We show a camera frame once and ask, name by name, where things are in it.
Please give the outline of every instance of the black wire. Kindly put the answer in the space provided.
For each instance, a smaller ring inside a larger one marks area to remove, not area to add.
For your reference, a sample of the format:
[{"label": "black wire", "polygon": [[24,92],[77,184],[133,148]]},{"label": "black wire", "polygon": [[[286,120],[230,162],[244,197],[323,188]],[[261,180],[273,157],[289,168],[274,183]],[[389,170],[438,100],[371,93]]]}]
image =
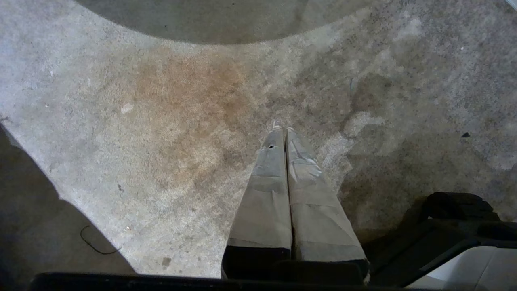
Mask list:
[{"label": "black wire", "polygon": [[118,249],[112,251],[112,252],[108,252],[108,253],[105,253],[105,252],[101,252],[100,250],[98,250],[96,247],[94,247],[90,242],[88,242],[84,237],[83,237],[83,231],[87,228],[89,228],[90,226],[87,225],[85,227],[83,227],[83,229],[81,229],[81,232],[79,233],[79,235],[81,236],[81,238],[83,239],[83,241],[89,245],[92,249],[94,249],[94,251],[96,251],[97,253],[101,254],[101,255],[111,255],[111,254],[114,254],[118,251],[120,251],[120,249],[122,249],[122,247],[119,247]]}]

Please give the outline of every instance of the rust stain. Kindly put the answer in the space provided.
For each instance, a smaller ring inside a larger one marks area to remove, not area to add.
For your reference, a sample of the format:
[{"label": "rust stain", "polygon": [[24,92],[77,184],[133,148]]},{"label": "rust stain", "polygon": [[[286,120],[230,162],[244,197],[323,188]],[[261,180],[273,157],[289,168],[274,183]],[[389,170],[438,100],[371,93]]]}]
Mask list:
[{"label": "rust stain", "polygon": [[[192,185],[237,162],[224,157],[238,150],[238,123],[249,111],[240,64],[209,51],[177,56],[161,49],[137,71],[133,99],[141,106],[131,122],[146,124],[153,143],[148,167],[161,188]],[[222,140],[223,130],[235,140]]]}]

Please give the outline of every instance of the concrete floor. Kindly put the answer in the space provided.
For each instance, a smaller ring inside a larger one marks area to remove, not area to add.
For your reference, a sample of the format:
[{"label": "concrete floor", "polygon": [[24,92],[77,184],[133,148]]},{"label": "concrete floor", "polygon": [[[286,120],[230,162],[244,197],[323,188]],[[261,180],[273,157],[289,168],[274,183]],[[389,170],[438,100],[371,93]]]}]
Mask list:
[{"label": "concrete floor", "polygon": [[517,218],[504,0],[0,8],[2,124],[136,272],[219,276],[273,120],[310,140],[362,241],[433,191]]}]

